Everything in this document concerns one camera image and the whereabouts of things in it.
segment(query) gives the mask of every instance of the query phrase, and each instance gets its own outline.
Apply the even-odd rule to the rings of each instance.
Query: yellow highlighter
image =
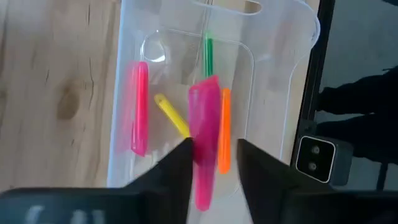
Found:
[[[158,93],[155,95],[155,102],[157,106],[167,115],[167,117],[173,122],[174,126],[178,129],[180,134],[184,138],[189,138],[189,127],[184,119],[177,113],[171,103],[166,99],[166,97]]]

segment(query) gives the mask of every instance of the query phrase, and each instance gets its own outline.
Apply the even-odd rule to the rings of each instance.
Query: camera lens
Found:
[[[308,168],[310,169],[310,171],[315,171],[317,169],[317,165],[314,162],[310,162],[308,164]]]
[[[320,151],[320,148],[319,148],[318,146],[314,146],[314,147],[312,147],[312,149],[311,149],[311,152],[314,153],[314,154],[316,154],[316,155],[319,154],[319,151]]]

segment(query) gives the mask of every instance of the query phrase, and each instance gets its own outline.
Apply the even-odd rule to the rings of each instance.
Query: highlighter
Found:
[[[218,140],[218,170],[227,174],[231,167],[231,90],[221,92],[221,122]]]
[[[157,106],[167,115],[171,120],[177,130],[184,138],[189,138],[189,127],[184,119],[177,113],[171,103],[166,99],[166,97],[158,93],[155,95],[155,102]]]
[[[193,85],[188,91],[189,128],[193,138],[195,204],[206,211],[213,196],[220,133],[220,86],[218,76]]]
[[[148,142],[148,64],[139,62],[134,67],[136,81],[136,113],[132,125],[131,149],[145,156]]]
[[[213,74],[213,39],[209,32],[206,32],[203,41],[203,61],[204,61],[204,75],[208,78]]]

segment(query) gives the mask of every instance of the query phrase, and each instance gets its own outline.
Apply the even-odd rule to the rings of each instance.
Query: person silhouette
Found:
[[[326,87],[318,96],[317,111],[363,115],[320,123],[316,134],[350,142],[355,157],[398,161],[398,66],[384,71],[337,88]]]

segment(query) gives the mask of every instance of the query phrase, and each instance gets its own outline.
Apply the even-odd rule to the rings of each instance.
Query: clear plastic container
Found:
[[[114,91],[108,187],[122,187],[153,167],[183,139],[154,102],[164,94],[188,121],[188,89],[202,74],[204,30],[213,38],[213,70],[231,89],[231,170],[215,178],[211,207],[191,203],[189,223],[247,223],[239,184],[236,140],[245,138],[275,157],[282,154],[290,80],[318,39],[316,14],[302,1],[260,0],[253,13],[243,0],[123,0]],[[149,142],[145,157],[131,150],[134,90],[131,65],[149,66]]]

